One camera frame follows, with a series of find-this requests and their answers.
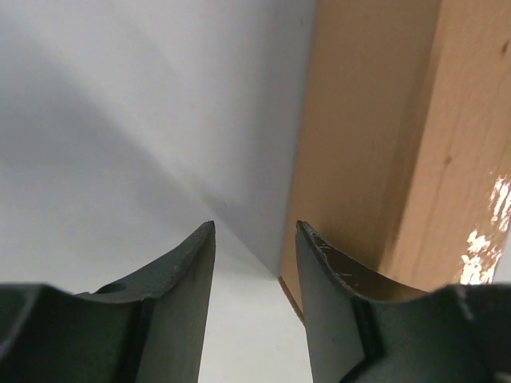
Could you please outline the brown cardboard express box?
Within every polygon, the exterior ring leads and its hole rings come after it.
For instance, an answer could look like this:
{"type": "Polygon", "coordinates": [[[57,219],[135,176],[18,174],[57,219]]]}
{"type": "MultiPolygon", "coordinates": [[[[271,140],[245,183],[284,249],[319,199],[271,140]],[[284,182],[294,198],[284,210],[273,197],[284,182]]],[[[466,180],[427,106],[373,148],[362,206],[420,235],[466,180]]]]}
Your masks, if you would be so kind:
{"type": "Polygon", "coordinates": [[[295,225],[422,291],[488,284],[510,227],[510,4],[320,1],[280,283],[295,225]]]}

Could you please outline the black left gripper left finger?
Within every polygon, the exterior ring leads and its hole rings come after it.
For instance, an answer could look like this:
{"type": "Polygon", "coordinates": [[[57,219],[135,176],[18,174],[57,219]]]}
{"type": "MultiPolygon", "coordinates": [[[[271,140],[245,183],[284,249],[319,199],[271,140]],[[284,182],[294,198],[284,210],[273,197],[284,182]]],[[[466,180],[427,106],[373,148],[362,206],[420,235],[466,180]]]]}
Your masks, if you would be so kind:
{"type": "Polygon", "coordinates": [[[215,257],[207,221],[93,293],[2,284],[2,381],[197,381],[215,257]]]}

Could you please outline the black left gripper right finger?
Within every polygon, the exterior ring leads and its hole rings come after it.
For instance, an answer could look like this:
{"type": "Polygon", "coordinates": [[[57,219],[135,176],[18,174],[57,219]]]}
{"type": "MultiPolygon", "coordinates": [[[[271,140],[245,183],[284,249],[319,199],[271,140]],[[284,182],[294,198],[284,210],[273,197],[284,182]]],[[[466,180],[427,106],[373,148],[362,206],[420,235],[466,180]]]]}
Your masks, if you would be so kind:
{"type": "Polygon", "coordinates": [[[509,381],[509,285],[414,289],[301,221],[295,245],[314,381],[509,381]]]}

